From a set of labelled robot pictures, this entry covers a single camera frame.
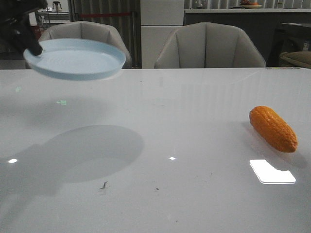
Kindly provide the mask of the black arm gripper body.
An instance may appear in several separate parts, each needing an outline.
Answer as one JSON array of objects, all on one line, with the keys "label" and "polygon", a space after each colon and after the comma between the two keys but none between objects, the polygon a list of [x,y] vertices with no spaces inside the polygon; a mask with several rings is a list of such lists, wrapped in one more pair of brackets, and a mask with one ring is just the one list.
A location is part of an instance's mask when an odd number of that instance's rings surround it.
[{"label": "black arm gripper body", "polygon": [[28,20],[29,14],[47,7],[45,0],[2,0],[0,2],[0,39],[9,46],[10,25]]}]

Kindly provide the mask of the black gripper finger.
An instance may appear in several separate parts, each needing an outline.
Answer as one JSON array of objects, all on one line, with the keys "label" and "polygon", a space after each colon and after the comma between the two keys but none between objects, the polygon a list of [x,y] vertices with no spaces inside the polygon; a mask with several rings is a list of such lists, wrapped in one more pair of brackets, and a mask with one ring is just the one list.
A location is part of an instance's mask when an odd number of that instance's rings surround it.
[{"label": "black gripper finger", "polygon": [[28,49],[32,55],[40,55],[43,51],[28,20],[14,22],[10,25],[9,42],[21,53]]}]

